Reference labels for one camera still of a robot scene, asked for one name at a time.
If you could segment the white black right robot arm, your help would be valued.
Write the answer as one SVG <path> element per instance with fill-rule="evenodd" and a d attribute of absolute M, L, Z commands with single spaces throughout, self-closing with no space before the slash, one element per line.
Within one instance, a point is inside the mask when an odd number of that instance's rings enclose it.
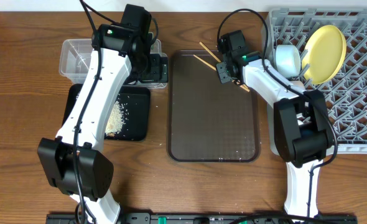
<path fill-rule="evenodd" d="M 323 93 L 294 85 L 257 52 L 224 54 L 216 70 L 222 83 L 246 85 L 269 105 L 271 149 L 287 167 L 285 211 L 316 217 L 318 174 L 335 140 Z"/>

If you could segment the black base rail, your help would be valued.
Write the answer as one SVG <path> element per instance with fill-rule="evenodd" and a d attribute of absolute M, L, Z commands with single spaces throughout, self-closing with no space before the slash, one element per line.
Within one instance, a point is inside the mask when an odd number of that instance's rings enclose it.
<path fill-rule="evenodd" d="M 247 215 L 186 215 L 186 214 L 149 214 L 127 213 L 117 219 L 117 224 L 284 224 L 284 223 L 337 223 L 358 224 L 353 215 L 316 215 L 294 217 L 283 213 L 260 213 Z"/>

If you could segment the black plastic tray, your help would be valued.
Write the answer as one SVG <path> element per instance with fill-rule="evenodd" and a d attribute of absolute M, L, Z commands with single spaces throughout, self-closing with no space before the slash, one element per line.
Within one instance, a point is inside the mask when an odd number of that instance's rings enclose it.
<path fill-rule="evenodd" d="M 147 134 L 150 100 L 151 93 L 148 88 L 122 86 L 116 101 L 127 104 L 128 123 L 124 125 L 121 134 L 106 136 L 104 132 L 103 137 L 115 141 L 142 141 Z"/>

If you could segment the light blue bowl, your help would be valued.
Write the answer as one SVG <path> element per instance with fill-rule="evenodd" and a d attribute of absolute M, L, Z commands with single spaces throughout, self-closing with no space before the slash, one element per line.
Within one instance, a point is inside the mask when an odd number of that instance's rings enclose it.
<path fill-rule="evenodd" d="M 275 64 L 277 71 L 284 77 L 298 76 L 301 69 L 299 51 L 294 45 L 278 45 L 276 47 Z"/>

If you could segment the grey dishwasher rack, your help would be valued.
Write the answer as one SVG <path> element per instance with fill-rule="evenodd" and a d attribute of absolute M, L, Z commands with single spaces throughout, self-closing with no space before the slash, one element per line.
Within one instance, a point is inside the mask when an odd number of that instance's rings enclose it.
<path fill-rule="evenodd" d="M 314 85 L 301 72 L 296 81 L 325 96 L 328 115 L 338 139 L 340 154 L 367 154 L 367 8 L 274 8 L 266 19 L 267 54 L 274 59 L 276 47 L 292 44 L 305 57 L 311 35 L 325 25 L 340 29 L 346 39 L 341 69 L 329 81 Z"/>

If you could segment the dark brown serving tray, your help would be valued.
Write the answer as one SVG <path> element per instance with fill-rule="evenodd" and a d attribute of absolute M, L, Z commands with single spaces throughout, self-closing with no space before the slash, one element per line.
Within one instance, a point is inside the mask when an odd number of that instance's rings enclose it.
<path fill-rule="evenodd" d="M 261 151 L 258 98 L 203 64 L 204 50 L 179 50 L 169 73 L 169 156 L 178 162 L 252 162 Z"/>

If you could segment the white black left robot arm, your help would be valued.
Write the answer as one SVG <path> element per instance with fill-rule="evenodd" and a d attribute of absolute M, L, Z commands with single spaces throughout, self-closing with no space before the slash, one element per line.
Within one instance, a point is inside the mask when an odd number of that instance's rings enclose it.
<path fill-rule="evenodd" d="M 102 153 L 105 131 L 130 74 L 151 69 L 156 41 L 148 26 L 100 25 L 76 103 L 55 139 L 40 140 L 37 153 L 49 184 L 82 209 L 75 213 L 77 223 L 118 221 L 120 206 L 109 189 L 114 166 Z"/>

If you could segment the yellow plate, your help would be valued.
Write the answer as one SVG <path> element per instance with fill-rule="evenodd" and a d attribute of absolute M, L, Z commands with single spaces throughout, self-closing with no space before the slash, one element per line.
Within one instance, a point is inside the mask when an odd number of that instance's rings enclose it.
<path fill-rule="evenodd" d="M 317 29 L 305 45 L 302 68 L 309 66 L 304 78 L 319 85 L 331 80 L 341 69 L 346 56 L 346 39 L 338 27 Z"/>

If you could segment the pink bowl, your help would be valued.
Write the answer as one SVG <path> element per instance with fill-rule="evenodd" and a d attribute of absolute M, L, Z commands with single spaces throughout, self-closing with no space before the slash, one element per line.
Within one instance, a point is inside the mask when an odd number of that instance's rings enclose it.
<path fill-rule="evenodd" d="M 294 86 L 300 88 L 301 90 L 304 90 L 304 84 L 301 81 L 291 81 L 291 84 L 293 84 Z"/>

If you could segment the clear plastic bin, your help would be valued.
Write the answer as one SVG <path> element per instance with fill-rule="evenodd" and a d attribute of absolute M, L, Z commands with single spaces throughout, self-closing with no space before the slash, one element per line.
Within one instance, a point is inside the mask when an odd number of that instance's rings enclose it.
<path fill-rule="evenodd" d="M 91 62 L 92 51 L 91 39 L 65 40 L 62 45 L 59 64 L 61 76 L 70 79 L 73 84 L 84 84 Z M 159 39 L 152 45 L 151 54 L 160 54 L 161 57 L 167 56 L 167 54 L 162 53 Z M 141 83 L 138 81 L 136 86 L 163 89 L 167 86 L 167 83 Z"/>

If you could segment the rice and nut scraps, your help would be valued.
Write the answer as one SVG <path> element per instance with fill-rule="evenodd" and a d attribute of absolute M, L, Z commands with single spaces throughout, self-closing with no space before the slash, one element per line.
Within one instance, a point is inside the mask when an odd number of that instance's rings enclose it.
<path fill-rule="evenodd" d="M 120 103 L 119 101 L 115 102 L 106 125 L 106 136 L 116 136 L 122 133 L 124 125 L 127 124 L 129 120 L 129 111 L 126 106 L 126 103 Z"/>

